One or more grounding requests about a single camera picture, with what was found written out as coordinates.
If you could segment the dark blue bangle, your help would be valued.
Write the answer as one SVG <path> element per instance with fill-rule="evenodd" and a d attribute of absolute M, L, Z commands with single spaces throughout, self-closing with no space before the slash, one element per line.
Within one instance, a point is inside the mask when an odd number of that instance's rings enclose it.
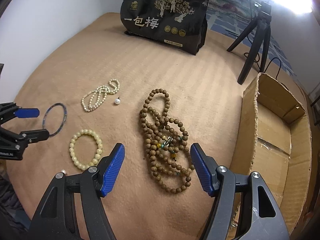
<path fill-rule="evenodd" d="M 61 132 L 66 120 L 67 107 L 61 102 L 56 102 L 46 110 L 42 119 L 42 128 L 46 129 L 49 137 L 52 138 Z"/>

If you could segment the loose white pearl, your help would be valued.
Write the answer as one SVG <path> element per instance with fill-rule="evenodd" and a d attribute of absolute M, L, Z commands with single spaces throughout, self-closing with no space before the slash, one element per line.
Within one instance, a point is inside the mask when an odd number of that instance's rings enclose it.
<path fill-rule="evenodd" d="M 120 98 L 116 98 L 115 101 L 114 101 L 114 104 L 115 105 L 119 105 L 120 103 L 121 103 Z"/>

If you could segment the open cardboard box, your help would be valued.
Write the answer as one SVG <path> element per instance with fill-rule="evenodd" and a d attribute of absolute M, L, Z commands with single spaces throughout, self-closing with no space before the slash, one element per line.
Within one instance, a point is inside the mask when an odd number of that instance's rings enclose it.
<path fill-rule="evenodd" d="M 309 119 L 303 105 L 279 81 L 260 73 L 243 92 L 234 173 L 259 172 L 289 232 L 306 203 L 312 162 Z"/>

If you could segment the black snack bag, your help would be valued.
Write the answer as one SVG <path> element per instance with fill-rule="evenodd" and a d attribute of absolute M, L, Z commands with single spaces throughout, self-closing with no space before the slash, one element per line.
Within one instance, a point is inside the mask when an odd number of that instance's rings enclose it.
<path fill-rule="evenodd" d="M 169 44 L 196 55 L 204 46 L 209 0 L 123 0 L 125 33 Z"/>

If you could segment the black tripod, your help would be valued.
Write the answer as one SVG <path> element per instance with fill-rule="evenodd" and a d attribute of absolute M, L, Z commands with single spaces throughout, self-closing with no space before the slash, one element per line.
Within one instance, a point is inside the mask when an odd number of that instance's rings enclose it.
<path fill-rule="evenodd" d="M 270 46 L 271 38 L 271 5 L 266 2 L 261 2 L 260 9 L 257 16 L 251 20 L 244 31 L 238 36 L 238 38 L 228 47 L 227 51 L 231 52 L 235 49 L 254 29 L 255 35 L 251 44 L 251 48 L 248 52 L 247 59 L 238 77 L 238 84 L 242 85 L 251 70 L 256 56 L 259 53 L 261 45 L 263 45 L 263 52 L 261 56 L 261 62 L 259 72 L 264 72 L 268 49 Z"/>

